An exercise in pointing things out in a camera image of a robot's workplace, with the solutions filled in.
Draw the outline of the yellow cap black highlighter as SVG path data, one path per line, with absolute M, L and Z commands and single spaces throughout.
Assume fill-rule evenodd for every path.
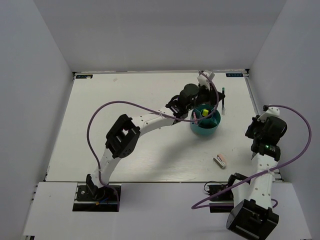
M 205 108 L 201 111 L 201 115 L 203 117 L 207 117 L 209 115 L 209 113 L 210 113 L 210 111 L 208 109 L 205 109 Z

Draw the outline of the blue ballpoint pen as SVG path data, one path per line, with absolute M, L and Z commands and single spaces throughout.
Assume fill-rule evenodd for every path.
M 224 87 L 222 87 L 221 93 L 223 94 L 223 98 L 221 100 L 221 115 L 224 116 L 225 115 L 225 97 L 226 97 Z

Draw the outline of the pink highlighter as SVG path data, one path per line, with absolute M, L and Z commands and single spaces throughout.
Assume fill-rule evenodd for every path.
M 198 125 L 198 118 L 195 112 L 192 113 L 193 124 Z

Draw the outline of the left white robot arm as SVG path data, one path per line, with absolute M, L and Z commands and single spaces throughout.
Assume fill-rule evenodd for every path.
M 199 122 L 206 118 L 193 117 L 187 119 L 189 112 L 208 105 L 211 117 L 217 111 L 218 104 L 226 97 L 224 92 L 217 91 L 211 83 L 189 83 L 182 91 L 159 110 L 146 108 L 148 112 L 138 117 L 120 115 L 106 134 L 105 148 L 102 158 L 93 154 L 97 167 L 86 176 L 86 187 L 93 199 L 99 200 L 108 192 L 120 197 L 118 191 L 109 185 L 110 177 L 121 159 L 133 153 L 137 142 L 143 135 L 162 127 L 169 127 L 180 122 Z

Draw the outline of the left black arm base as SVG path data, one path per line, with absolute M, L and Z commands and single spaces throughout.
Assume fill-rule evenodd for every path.
M 118 212 L 120 205 L 115 192 L 103 187 L 102 192 L 92 196 L 86 185 L 78 185 L 73 202 L 73 212 Z

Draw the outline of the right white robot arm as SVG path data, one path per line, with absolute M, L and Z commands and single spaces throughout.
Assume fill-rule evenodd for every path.
M 226 228 L 247 240 L 265 240 L 278 225 L 271 198 L 271 168 L 278 165 L 281 150 L 277 144 L 286 131 L 286 122 L 277 116 L 254 117 L 245 136 L 253 140 L 251 163 L 256 176 L 243 184 L 237 179 L 225 187 L 234 203 Z

